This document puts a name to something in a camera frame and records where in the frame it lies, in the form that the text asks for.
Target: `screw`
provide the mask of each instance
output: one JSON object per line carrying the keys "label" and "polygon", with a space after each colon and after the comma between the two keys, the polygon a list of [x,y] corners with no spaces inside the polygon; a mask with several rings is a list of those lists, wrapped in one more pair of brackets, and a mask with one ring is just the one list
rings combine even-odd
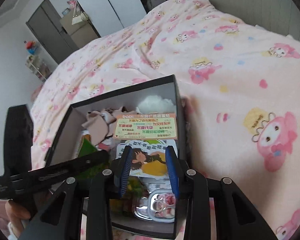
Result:
{"label": "screw", "polygon": [[74,177],[69,177],[69,178],[66,180],[66,182],[67,182],[68,184],[72,184],[72,183],[75,182],[75,178],[74,178]]}
{"label": "screw", "polygon": [[223,178],[222,181],[223,181],[224,184],[231,184],[232,183],[232,180],[230,178]]}
{"label": "screw", "polygon": [[105,169],[105,170],[102,171],[102,174],[105,175],[105,176],[108,176],[108,175],[110,175],[111,173],[112,173],[112,171],[109,170],[109,169]]}
{"label": "screw", "polygon": [[195,171],[195,170],[192,170],[192,169],[189,169],[189,170],[187,170],[187,174],[188,174],[189,176],[193,176],[193,175],[196,174],[196,171]]}

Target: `cartoon print blanket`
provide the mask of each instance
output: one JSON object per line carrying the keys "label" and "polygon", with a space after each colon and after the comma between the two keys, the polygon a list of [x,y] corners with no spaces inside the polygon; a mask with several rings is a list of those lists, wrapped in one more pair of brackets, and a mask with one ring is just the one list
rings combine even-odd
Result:
{"label": "cartoon print blanket", "polygon": [[[170,74],[188,98],[193,167],[231,177],[289,239],[300,225],[300,42],[208,0],[169,0],[62,62],[31,109],[33,168],[44,166],[71,103]],[[114,238],[144,237],[116,230]]]}

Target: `white fluffy toy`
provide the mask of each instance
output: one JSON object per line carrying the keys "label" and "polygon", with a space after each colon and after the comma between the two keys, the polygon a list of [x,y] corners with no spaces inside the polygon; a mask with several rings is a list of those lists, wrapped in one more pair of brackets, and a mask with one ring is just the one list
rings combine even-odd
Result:
{"label": "white fluffy toy", "polygon": [[161,96],[148,96],[136,108],[139,114],[165,114],[175,113],[176,106],[170,99],[163,99]]}

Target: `human hand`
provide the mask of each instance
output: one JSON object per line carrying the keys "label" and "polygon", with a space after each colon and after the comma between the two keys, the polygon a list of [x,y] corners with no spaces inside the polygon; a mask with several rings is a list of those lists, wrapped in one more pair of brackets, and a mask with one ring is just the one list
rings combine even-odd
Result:
{"label": "human hand", "polygon": [[24,230],[21,220],[30,219],[30,212],[20,204],[15,203],[13,200],[7,201],[5,208],[12,225],[12,231],[14,235],[19,238]]}

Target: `black box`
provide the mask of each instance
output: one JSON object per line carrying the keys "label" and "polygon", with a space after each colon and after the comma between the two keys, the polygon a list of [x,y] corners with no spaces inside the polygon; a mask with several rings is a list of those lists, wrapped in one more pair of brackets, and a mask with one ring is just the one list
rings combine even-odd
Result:
{"label": "black box", "polygon": [[[135,110],[137,105],[150,95],[159,95],[162,98],[170,99],[176,105],[178,139],[175,142],[178,149],[178,158],[187,160],[184,112],[176,78],[171,75],[114,90],[70,105],[51,148],[47,152],[46,166],[72,158],[82,131],[82,124],[86,121],[87,112],[101,111],[105,108],[119,109],[121,106],[125,106],[129,111]],[[175,239],[186,218],[186,209],[187,201],[177,201],[173,223],[145,221],[135,217],[119,216],[116,213],[111,213],[111,220],[114,227],[134,234]]]}

